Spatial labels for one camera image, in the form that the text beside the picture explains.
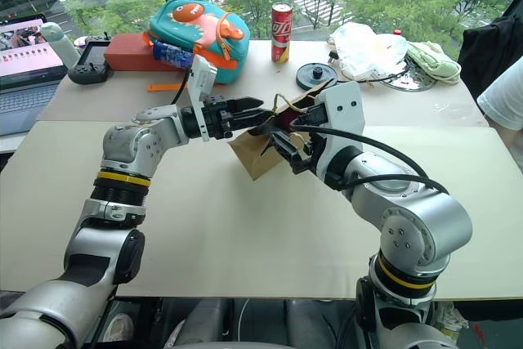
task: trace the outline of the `paper bag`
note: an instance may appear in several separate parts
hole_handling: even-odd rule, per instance
[[[290,101],[291,104],[297,108],[312,106],[314,104],[313,97],[318,95],[330,82],[331,80],[321,83],[318,87],[301,94]],[[299,115],[299,113],[293,110],[289,105],[282,106],[275,112],[275,118],[269,121],[274,122],[276,127],[282,128],[285,131],[289,131],[288,124]],[[269,170],[276,166],[283,158],[273,147],[266,150],[267,144],[269,143],[269,136],[267,134],[254,136],[249,133],[249,131],[250,130],[243,132],[236,139],[229,142],[229,145],[251,178],[256,180],[264,173],[269,172]]]

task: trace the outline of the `black disc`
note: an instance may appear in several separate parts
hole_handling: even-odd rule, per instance
[[[322,63],[303,65],[296,72],[296,83],[303,90],[310,90],[331,78],[333,78],[333,81],[329,86],[335,85],[337,82],[336,70],[330,65],[324,65]]]

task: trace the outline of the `laptop screen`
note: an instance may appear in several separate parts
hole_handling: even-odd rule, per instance
[[[0,25],[0,86],[9,88],[62,78],[67,69],[40,33],[43,15]]]

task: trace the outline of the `white sleeve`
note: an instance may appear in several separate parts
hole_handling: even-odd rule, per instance
[[[487,87],[477,104],[501,127],[523,129],[523,57]]]

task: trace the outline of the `remote controller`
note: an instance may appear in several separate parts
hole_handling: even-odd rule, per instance
[[[78,63],[69,69],[67,75],[75,82],[82,85],[104,82],[109,77],[109,66],[104,58],[104,53],[110,44],[110,37],[91,36],[86,40],[86,47]]]

